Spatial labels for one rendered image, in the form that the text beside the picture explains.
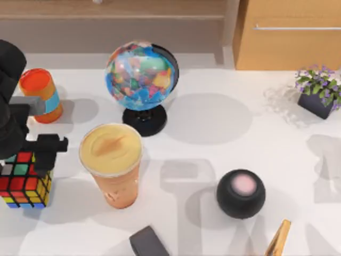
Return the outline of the black round speaker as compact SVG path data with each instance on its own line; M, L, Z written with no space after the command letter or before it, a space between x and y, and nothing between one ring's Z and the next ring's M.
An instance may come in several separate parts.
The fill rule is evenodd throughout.
M266 189L254 172L235 169L223 175L217 184L216 199L220 209L235 219L256 215L265 203Z

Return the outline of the wooden cupboard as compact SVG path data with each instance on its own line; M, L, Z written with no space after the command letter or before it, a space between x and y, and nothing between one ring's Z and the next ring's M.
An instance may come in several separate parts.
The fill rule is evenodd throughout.
M341 0L240 0L232 43L237 70L341 68L341 31L260 27L341 27Z

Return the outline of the purple flowers in dark pot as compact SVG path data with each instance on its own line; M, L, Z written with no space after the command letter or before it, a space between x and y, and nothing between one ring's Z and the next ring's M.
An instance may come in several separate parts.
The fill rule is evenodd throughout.
M298 105L319 118L327 119L341 109L341 80L325 65L298 70L295 88L300 92Z

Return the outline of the golden wooden object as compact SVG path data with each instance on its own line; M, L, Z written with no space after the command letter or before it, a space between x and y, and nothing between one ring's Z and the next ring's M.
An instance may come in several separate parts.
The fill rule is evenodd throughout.
M289 220L284 219L282 221L281 226L272 238L264 256L282 256L290 226L291 222Z

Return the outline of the orange and blue cup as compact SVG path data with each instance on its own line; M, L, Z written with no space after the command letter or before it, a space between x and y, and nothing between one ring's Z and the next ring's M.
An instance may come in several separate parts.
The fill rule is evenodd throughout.
M37 122L49 124L58 120L63 108L50 72L42 68L27 70L21 75L19 87L25 96L38 96L45 104L43 114L35 115Z

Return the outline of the colourful puzzle cube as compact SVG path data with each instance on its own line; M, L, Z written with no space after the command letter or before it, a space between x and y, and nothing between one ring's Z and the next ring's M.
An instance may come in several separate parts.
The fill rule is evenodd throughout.
M8 207L47 207L52 186L53 171L40 177L35 170L35 155L19 152L5 160L0 170L0 197Z

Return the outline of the orange drink in plastic cup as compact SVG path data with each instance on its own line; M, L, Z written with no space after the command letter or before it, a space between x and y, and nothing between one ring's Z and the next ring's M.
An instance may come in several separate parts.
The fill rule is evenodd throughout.
M84 135L79 145L82 166L92 175L109 205L124 209L139 192L142 138L126 124L101 124Z

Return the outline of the dark grey flat box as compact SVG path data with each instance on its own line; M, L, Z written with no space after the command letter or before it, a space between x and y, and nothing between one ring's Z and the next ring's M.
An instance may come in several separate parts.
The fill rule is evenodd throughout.
M171 256L151 226L129 237L135 256Z

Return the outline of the colourful globe on black stand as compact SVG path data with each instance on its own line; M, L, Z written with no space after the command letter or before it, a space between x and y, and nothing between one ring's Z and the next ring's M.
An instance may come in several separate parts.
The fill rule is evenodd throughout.
M117 48L105 68L109 93L124 107L122 120L143 137L159 133L167 123L162 102L179 79L178 62L166 48L132 41Z

